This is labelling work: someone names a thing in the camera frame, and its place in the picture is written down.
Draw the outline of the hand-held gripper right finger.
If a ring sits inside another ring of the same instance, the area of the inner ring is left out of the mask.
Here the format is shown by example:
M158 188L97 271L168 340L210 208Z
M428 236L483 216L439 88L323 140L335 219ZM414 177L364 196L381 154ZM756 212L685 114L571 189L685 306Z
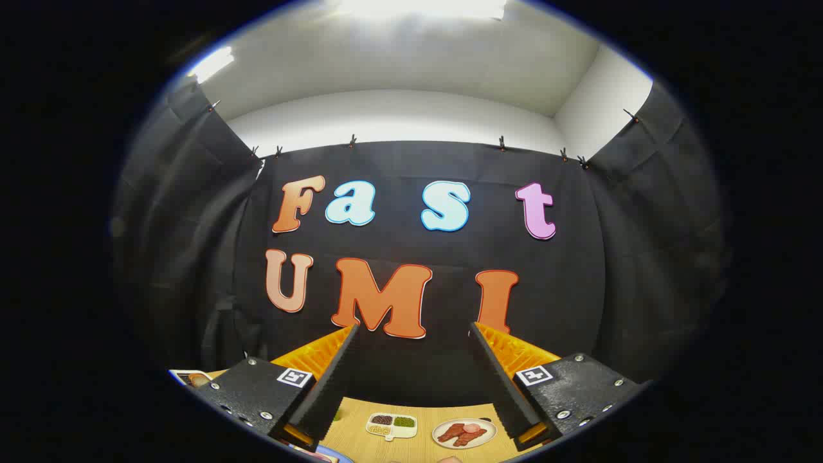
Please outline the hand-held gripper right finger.
M469 336L481 388L518 451L579 433L646 389L589 354L559 357L479 322Z

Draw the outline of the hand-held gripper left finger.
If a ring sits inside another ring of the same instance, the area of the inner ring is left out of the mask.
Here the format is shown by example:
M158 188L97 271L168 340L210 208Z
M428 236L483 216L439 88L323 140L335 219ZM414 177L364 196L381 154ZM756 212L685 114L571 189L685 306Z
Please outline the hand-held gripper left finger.
M346 395L358 330L338 329L271 361L249 356L194 393L258 434L315 450Z

